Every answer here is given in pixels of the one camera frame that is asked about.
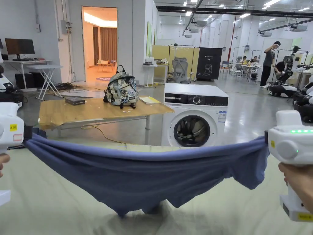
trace brown curtain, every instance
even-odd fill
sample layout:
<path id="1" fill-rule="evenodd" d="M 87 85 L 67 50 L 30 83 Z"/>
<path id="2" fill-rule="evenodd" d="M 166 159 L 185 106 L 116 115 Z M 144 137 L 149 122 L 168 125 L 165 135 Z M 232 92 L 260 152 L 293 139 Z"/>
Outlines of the brown curtain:
<path id="1" fill-rule="evenodd" d="M 93 27 L 94 33 L 94 61 L 95 65 L 98 63 L 99 59 L 99 34 L 98 34 L 98 27 Z"/>
<path id="2" fill-rule="evenodd" d="M 102 60 L 117 60 L 117 28 L 100 28 Z"/>

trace yellow notebook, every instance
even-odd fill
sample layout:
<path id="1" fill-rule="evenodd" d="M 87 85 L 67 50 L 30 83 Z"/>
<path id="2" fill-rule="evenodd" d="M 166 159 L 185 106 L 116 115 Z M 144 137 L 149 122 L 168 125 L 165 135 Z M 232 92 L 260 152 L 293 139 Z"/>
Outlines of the yellow notebook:
<path id="1" fill-rule="evenodd" d="M 160 101 L 152 97 L 139 97 L 139 99 L 146 104 L 158 104 Z"/>

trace human hand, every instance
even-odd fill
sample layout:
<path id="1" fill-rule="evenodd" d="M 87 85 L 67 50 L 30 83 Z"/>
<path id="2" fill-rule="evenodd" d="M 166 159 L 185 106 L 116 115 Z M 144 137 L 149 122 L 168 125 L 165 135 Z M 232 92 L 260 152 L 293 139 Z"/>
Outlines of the human hand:
<path id="1" fill-rule="evenodd" d="M 10 161 L 10 156 L 7 154 L 0 154 L 0 170 L 3 169 L 3 163 L 7 163 Z"/>
<path id="2" fill-rule="evenodd" d="M 313 214 L 313 165 L 296 167 L 280 163 L 278 167 L 285 175 L 285 182 L 295 191 L 304 207 Z"/>

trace gray shirt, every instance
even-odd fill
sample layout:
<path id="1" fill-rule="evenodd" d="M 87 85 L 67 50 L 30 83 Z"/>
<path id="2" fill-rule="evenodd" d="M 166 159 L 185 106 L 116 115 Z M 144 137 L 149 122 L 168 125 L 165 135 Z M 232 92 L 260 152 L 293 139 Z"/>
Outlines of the gray shirt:
<path id="1" fill-rule="evenodd" d="M 273 59 L 275 59 L 275 51 L 270 50 L 268 53 L 265 55 L 264 63 L 263 66 L 269 66 L 271 67 L 273 64 Z"/>

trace black display board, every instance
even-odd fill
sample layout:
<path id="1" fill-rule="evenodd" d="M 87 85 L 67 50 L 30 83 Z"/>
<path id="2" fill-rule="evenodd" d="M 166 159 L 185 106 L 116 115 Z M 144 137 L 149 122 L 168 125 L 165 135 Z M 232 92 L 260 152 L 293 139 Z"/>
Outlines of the black display board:
<path id="1" fill-rule="evenodd" d="M 218 79 L 222 59 L 222 48 L 200 47 L 197 79 Z"/>

